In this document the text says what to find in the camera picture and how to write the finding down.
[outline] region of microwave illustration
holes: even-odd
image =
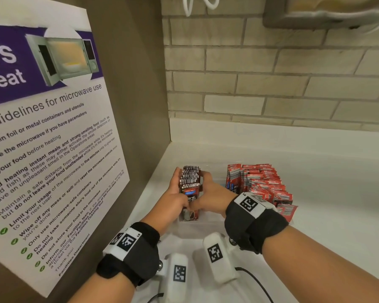
[[[99,71],[89,39],[25,37],[47,86]]]

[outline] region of microwave guidelines poster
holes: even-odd
[[[0,262],[48,296],[128,182],[86,10],[0,0]]]

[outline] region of beige brick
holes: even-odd
[[[168,109],[179,111],[202,111],[202,95],[186,93],[168,93]]]
[[[234,93],[236,74],[174,72],[176,91]]]
[[[238,94],[302,96],[308,77],[239,74]]]
[[[268,98],[264,116],[330,119],[336,101]]]
[[[210,48],[207,49],[208,71],[271,72],[276,50]]]
[[[364,124],[361,129],[363,131],[379,132],[379,124]]]
[[[230,115],[216,115],[209,113],[186,113],[186,112],[175,112],[176,118],[186,118],[195,120],[212,120],[212,121],[230,121]]]
[[[362,34],[365,29],[373,28],[373,25],[363,26],[357,30],[331,29],[328,31],[326,45],[350,45],[350,46],[379,46],[379,30],[371,34]]]
[[[233,116],[232,121],[253,124],[291,125],[293,120],[280,118]]]
[[[341,102],[335,114],[334,120],[379,122],[378,102]]]
[[[261,115],[265,98],[206,95],[204,110],[212,113]]]
[[[166,71],[166,84],[167,84],[167,91],[174,90],[172,86],[172,72],[171,71]]]
[[[248,18],[244,45],[321,45],[325,30],[267,29],[262,18]]]
[[[203,48],[164,48],[166,70],[204,70]]]
[[[307,126],[310,128],[333,128],[336,130],[359,130],[361,123],[295,120],[293,126]]]
[[[279,54],[275,72],[352,74],[363,50],[293,50]]]
[[[161,0],[161,2],[163,16],[185,15],[183,0]],[[194,0],[191,15],[205,14],[206,8],[207,7],[203,0]]]
[[[377,99],[379,79],[364,77],[312,77],[305,96]]]
[[[366,52],[356,74],[379,75],[379,50],[369,50]]]
[[[207,9],[208,15],[262,14],[265,0],[220,0],[216,9]]]
[[[242,18],[171,19],[173,45],[240,45]]]
[[[170,24],[168,23],[168,19],[162,19],[162,23],[164,45],[170,45]]]

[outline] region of white controller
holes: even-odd
[[[215,232],[204,238],[203,245],[213,278],[218,284],[227,283],[239,277],[231,257],[233,250],[238,247],[230,243],[229,237],[224,238],[222,234]]]
[[[183,303],[187,293],[188,257],[184,254],[172,253],[167,259],[161,260],[161,268],[156,273],[162,276],[159,293],[164,293],[161,303]]]

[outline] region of wrist strap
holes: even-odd
[[[150,225],[143,222],[132,224],[106,246],[97,274],[112,278],[121,272],[135,287],[143,284],[156,275],[159,239],[159,233]]]
[[[226,209],[225,229],[242,250],[262,253],[264,240],[286,226],[273,204],[249,192],[234,198]]]

